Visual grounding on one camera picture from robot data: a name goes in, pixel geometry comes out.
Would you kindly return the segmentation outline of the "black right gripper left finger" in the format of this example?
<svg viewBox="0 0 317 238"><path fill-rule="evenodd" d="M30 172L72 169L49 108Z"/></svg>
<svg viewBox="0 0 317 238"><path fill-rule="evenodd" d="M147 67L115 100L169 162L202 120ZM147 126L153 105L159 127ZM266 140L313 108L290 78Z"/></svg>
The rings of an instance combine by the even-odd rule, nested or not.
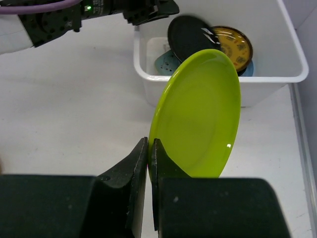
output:
<svg viewBox="0 0 317 238"><path fill-rule="evenodd" d="M124 159L100 174L107 238L139 238L142 233L148 163L148 138L143 137Z"/></svg>

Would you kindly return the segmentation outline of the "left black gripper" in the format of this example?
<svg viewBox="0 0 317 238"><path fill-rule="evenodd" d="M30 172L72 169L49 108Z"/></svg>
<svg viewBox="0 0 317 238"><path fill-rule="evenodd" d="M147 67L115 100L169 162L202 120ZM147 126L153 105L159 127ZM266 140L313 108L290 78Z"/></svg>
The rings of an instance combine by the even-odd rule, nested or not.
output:
<svg viewBox="0 0 317 238"><path fill-rule="evenodd" d="M129 24L139 26L180 12L173 0L83 0L82 19L123 14Z"/></svg>

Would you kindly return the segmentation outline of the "lime green plate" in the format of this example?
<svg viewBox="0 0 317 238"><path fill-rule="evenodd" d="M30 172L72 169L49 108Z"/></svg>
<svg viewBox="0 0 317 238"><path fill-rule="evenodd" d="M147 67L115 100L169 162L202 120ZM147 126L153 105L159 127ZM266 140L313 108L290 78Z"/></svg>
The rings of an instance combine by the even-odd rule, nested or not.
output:
<svg viewBox="0 0 317 238"><path fill-rule="evenodd" d="M232 151L240 112L240 82L231 60L219 50L199 51L168 80L152 119L149 147L160 139L189 176L217 178Z"/></svg>

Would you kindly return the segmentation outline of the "light green ceramic plate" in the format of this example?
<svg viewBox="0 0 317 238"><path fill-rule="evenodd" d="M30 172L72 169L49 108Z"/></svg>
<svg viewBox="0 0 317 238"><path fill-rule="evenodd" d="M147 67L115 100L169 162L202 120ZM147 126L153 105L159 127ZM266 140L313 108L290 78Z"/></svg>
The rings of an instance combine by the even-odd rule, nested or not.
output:
<svg viewBox="0 0 317 238"><path fill-rule="evenodd" d="M158 57L154 65L159 75L172 76L181 65L181 61L175 56L172 50L169 50Z"/></svg>

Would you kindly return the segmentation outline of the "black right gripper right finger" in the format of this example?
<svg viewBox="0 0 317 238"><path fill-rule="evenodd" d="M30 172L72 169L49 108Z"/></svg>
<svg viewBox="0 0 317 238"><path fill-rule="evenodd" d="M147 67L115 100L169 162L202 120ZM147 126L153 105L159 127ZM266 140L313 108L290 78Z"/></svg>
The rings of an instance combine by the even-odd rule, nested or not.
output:
<svg viewBox="0 0 317 238"><path fill-rule="evenodd" d="M155 231L191 233L193 179L168 156L160 139L154 140L150 162Z"/></svg>

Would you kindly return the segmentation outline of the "blue plastic plate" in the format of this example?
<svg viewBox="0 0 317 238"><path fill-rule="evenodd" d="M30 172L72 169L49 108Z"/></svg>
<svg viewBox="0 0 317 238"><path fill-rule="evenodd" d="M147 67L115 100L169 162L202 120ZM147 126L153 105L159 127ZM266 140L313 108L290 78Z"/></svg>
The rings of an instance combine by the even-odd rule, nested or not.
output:
<svg viewBox="0 0 317 238"><path fill-rule="evenodd" d="M238 76L241 76L241 77L252 77L253 75L254 75L253 61L251 61L244 70L238 72Z"/></svg>

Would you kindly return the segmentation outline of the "black plate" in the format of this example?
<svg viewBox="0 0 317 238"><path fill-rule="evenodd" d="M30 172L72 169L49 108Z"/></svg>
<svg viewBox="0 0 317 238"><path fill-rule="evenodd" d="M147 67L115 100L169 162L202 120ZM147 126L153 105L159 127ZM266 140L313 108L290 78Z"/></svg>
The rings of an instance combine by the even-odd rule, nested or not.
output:
<svg viewBox="0 0 317 238"><path fill-rule="evenodd" d="M221 43L213 28L192 15L174 18L167 30L170 49L179 61L205 49L221 50Z"/></svg>

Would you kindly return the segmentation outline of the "large yellow patterned plate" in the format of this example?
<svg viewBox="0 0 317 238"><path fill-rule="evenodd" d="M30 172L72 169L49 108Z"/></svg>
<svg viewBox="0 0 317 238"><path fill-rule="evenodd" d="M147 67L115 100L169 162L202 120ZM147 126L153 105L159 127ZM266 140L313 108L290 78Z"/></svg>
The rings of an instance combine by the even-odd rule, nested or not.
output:
<svg viewBox="0 0 317 238"><path fill-rule="evenodd" d="M214 26L221 50L233 63L238 75L242 75L252 61L253 46L241 31L229 26Z"/></svg>

